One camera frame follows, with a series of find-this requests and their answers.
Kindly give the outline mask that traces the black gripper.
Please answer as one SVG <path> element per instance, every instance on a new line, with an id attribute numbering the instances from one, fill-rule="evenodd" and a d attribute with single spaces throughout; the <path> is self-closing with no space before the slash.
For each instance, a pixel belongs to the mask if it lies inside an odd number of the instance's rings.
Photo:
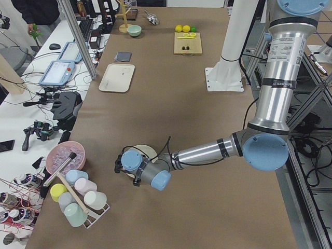
<path id="1" fill-rule="evenodd" d="M 119 174 L 123 171 L 122 163 L 121 163 L 122 155 L 118 155 L 116 161 L 115 161 L 115 167 L 114 172 Z"/>

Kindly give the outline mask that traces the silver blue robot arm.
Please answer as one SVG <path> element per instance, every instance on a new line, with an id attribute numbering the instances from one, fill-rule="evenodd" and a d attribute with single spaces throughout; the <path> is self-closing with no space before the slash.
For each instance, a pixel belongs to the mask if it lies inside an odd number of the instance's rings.
<path id="1" fill-rule="evenodd" d="M 269 33 L 272 42 L 261 83 L 258 106 L 247 127 L 224 139 L 174 153 L 168 146 L 161 156 L 143 156 L 134 147 L 124 147 L 115 161 L 116 173 L 134 177 L 164 190 L 171 171 L 218 163 L 232 156 L 244 157 L 254 168 L 274 171 L 288 159 L 287 112 L 296 88 L 297 77 L 308 37 L 316 31 L 320 12 L 331 1 L 275 1 Z"/>

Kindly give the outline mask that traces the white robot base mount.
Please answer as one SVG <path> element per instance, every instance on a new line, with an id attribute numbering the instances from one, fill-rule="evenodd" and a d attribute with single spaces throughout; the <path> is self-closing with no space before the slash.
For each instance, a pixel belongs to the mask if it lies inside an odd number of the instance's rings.
<path id="1" fill-rule="evenodd" d="M 258 0 L 237 0 L 233 3 L 220 61 L 205 69 L 209 92 L 242 92 L 240 56 Z"/>

